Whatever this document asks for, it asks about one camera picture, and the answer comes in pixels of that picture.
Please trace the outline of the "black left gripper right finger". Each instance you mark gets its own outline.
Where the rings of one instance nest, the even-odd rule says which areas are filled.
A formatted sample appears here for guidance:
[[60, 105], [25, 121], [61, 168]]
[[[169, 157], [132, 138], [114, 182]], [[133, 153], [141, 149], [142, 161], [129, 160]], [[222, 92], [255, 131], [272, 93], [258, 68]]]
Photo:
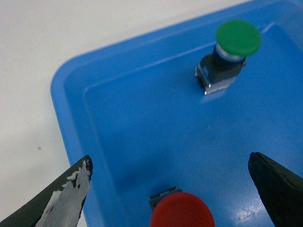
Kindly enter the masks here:
[[303, 178], [260, 152], [252, 152], [248, 170], [274, 226], [303, 225]]

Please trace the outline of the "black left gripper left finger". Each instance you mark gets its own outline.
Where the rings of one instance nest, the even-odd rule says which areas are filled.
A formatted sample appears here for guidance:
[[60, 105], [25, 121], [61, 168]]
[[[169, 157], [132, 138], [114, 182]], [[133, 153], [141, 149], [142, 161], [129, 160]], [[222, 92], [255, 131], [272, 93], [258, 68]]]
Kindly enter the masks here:
[[0, 222], [2, 227], [75, 227], [88, 195], [93, 163], [82, 157], [32, 200]]

